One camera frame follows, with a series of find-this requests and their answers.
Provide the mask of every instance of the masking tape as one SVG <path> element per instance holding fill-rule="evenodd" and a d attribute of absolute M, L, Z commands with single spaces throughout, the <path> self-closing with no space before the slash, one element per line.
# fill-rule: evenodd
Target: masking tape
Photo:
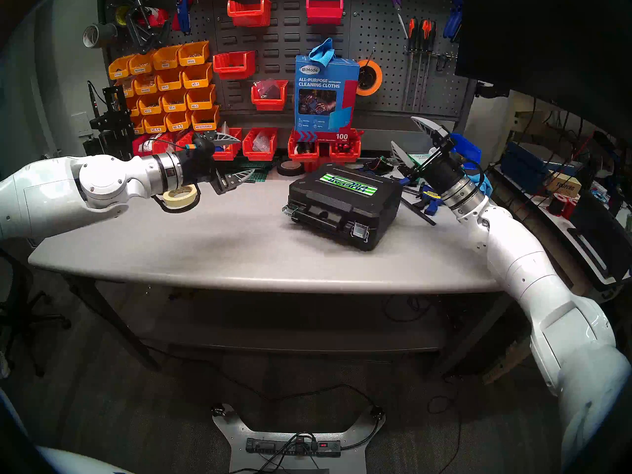
<path fill-rule="evenodd" d="M 193 202 L 196 195 L 195 185 L 185 185 L 163 193 L 162 199 L 167 207 L 186 207 Z"/>

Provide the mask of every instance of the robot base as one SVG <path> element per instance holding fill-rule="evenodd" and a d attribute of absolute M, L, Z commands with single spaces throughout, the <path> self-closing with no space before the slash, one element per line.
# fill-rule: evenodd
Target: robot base
<path fill-rule="evenodd" d="M 262 458 L 256 453 L 246 452 L 246 439 L 255 438 L 287 442 L 294 436 L 293 433 L 254 432 L 241 421 L 241 418 L 229 404 L 223 404 L 223 407 L 224 414 L 214 416 L 213 421 L 231 445 L 230 472 L 246 468 L 258 469 L 265 463 L 264 459 L 271 457 L 271 454 L 264 454 L 264 458 Z M 360 442 L 368 437 L 375 427 L 371 409 L 371 407 L 367 408 L 347 431 L 341 433 L 316 433 L 314 434 L 316 440 L 339 440 L 342 447 Z M 377 425 L 375 434 L 380 431 L 385 421 L 386 415 L 383 415 Z M 278 472 L 287 472 L 288 474 L 366 474 L 365 449 L 370 441 L 354 449 L 342 451 L 340 457 L 314 456 L 314 460 L 320 467 L 319 470 L 307 455 L 285 456 L 281 465 L 283 469 L 278 469 Z M 280 460 L 281 456 L 276 456 L 272 460 L 274 464 L 271 462 L 265 469 L 275 469 L 276 464 Z"/>

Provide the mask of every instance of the plastic bag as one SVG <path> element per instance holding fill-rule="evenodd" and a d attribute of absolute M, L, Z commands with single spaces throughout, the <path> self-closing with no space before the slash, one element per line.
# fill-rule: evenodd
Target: plastic bag
<path fill-rule="evenodd" d="M 270 139 L 261 131 L 252 141 L 252 150 L 256 152 L 270 152 Z"/>
<path fill-rule="evenodd" d="M 281 89 L 277 86 L 275 80 L 270 78 L 266 80 L 256 81 L 255 88 L 262 100 L 281 100 Z"/>

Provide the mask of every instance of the yellow storage bin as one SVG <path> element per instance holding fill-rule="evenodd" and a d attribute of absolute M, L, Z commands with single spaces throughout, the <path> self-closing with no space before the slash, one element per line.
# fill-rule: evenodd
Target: yellow storage bin
<path fill-rule="evenodd" d="M 191 125 L 191 112 L 173 112 L 167 114 L 167 129 L 169 132 L 188 129 Z"/>
<path fill-rule="evenodd" d="M 160 71 L 177 68 L 178 51 L 181 47 L 182 45 L 172 45 L 170 47 L 163 47 L 161 49 L 158 49 L 153 58 L 154 69 L 156 71 Z"/>
<path fill-rule="evenodd" d="M 122 86 L 123 93 L 125 94 L 125 98 L 130 98 L 134 96 L 134 88 L 133 88 L 134 77 L 129 76 L 127 78 L 123 78 L 122 80 L 116 80 L 114 86 Z"/>
<path fill-rule="evenodd" d="M 205 88 L 213 77 L 213 65 L 210 62 L 189 66 L 182 71 L 182 82 L 185 88 Z"/>
<path fill-rule="evenodd" d="M 152 58 L 156 51 L 147 54 L 134 54 L 130 59 L 130 75 L 141 75 L 152 72 Z"/>
<path fill-rule="evenodd" d="M 209 41 L 193 42 L 183 45 L 178 51 L 180 66 L 204 64 L 209 58 Z"/>
<path fill-rule="evenodd" d="M 182 69 L 165 70 L 156 73 L 156 84 L 159 91 L 178 90 L 182 88 Z"/>
<path fill-rule="evenodd" d="M 134 134 L 141 135 L 145 133 L 145 127 L 143 126 L 143 117 L 139 117 L 134 120 Z"/>
<path fill-rule="evenodd" d="M 165 123 L 165 114 L 147 115 L 143 117 L 143 127 L 145 133 L 153 134 L 157 132 L 166 132 L 167 124 Z"/>
<path fill-rule="evenodd" d="M 107 68 L 107 73 L 111 80 L 117 80 L 118 78 L 125 78 L 130 75 L 130 59 L 133 56 L 123 56 L 115 59 L 112 64 Z"/>
<path fill-rule="evenodd" d="M 147 93 L 156 93 L 156 76 L 153 74 L 140 75 L 134 80 L 134 91 L 137 95 L 145 95 Z"/>
<path fill-rule="evenodd" d="M 191 113 L 194 130 L 217 130 L 219 123 L 219 105 L 210 110 L 195 110 Z"/>
<path fill-rule="evenodd" d="M 160 95 L 153 93 L 143 95 L 138 99 L 138 110 L 141 115 L 154 115 L 162 112 L 160 108 Z"/>
<path fill-rule="evenodd" d="M 166 113 L 169 112 L 184 112 L 186 110 L 186 90 L 179 89 L 162 94 L 160 101 L 162 102 L 162 109 Z"/>
<path fill-rule="evenodd" d="M 215 85 L 186 91 L 186 106 L 191 110 L 208 110 L 213 108 L 213 102 L 216 99 Z"/>
<path fill-rule="evenodd" d="M 130 109 L 130 117 L 138 117 L 140 115 L 137 98 L 125 98 L 125 103 L 127 103 L 127 108 Z"/>

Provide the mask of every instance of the black monitor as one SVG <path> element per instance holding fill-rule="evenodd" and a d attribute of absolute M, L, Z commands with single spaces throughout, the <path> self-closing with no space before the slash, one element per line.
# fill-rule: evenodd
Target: black monitor
<path fill-rule="evenodd" d="M 632 0 L 464 0 L 456 74 L 632 140 Z"/>

